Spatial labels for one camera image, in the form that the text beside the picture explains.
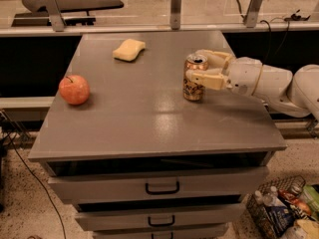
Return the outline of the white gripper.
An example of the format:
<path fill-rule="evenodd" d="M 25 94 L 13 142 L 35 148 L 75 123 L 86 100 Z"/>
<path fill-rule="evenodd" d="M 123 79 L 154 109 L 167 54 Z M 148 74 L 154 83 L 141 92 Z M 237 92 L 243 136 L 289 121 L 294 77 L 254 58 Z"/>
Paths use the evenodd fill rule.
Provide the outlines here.
<path fill-rule="evenodd" d="M 215 70 L 187 70 L 186 78 L 192 83 L 216 91 L 228 88 L 234 94 L 243 96 L 253 94 L 262 69 L 259 60 L 248 57 L 235 59 L 230 53 L 211 50 L 197 50 L 195 53 L 205 56 L 212 69 L 228 68 L 227 76 Z"/>

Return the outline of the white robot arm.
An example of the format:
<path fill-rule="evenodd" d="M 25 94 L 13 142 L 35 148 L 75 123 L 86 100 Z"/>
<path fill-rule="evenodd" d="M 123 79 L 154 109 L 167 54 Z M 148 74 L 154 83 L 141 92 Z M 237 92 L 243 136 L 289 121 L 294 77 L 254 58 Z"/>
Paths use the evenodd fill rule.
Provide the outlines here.
<path fill-rule="evenodd" d="M 248 57 L 198 50 L 185 59 L 183 96 L 199 102 L 207 89 L 228 90 L 261 99 L 271 109 L 288 116 L 311 115 L 319 120 L 318 82 L 318 65 L 306 65 L 293 73 Z"/>

